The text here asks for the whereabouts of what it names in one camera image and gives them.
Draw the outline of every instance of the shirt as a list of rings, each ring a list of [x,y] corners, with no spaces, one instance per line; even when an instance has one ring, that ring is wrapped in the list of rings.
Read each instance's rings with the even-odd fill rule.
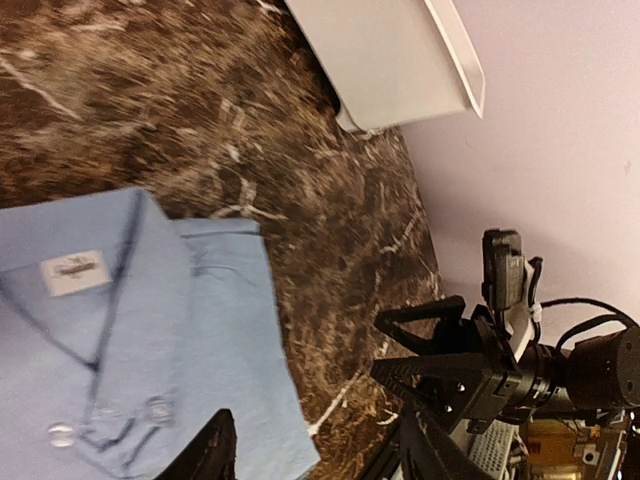
[[[52,287],[86,269],[110,281]],[[0,478],[153,479],[228,408],[238,479],[297,479],[318,455],[281,343],[253,221],[141,189],[2,210]]]

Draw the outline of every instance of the white tag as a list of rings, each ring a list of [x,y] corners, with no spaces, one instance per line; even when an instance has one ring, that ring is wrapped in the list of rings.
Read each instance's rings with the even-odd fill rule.
[[[80,292],[109,283],[109,270],[97,250],[52,258],[40,263],[52,297]]]

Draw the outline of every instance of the tabletop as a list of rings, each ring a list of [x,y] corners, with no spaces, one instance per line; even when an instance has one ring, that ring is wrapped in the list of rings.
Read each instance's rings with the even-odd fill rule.
[[[262,225],[284,348],[322,462],[352,479],[397,405],[384,308],[440,296],[398,129],[346,133],[283,3],[0,4],[0,207],[130,185],[172,218]]]

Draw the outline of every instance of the button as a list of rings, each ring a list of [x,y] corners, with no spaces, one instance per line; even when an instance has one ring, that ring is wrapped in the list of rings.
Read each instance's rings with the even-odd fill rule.
[[[73,427],[66,423],[54,423],[47,430],[49,443],[56,448],[67,448],[73,445]]]
[[[147,401],[146,417],[152,423],[166,426],[173,422],[173,409],[171,403],[163,397],[153,397]]]

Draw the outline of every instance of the wall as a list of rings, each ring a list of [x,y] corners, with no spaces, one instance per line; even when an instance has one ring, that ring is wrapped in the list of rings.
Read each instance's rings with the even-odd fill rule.
[[[487,76],[485,118],[404,129],[447,290],[478,294],[482,232],[515,227],[545,259],[539,298],[593,296],[640,318],[637,1],[456,5]],[[591,313],[547,315],[543,340]]]

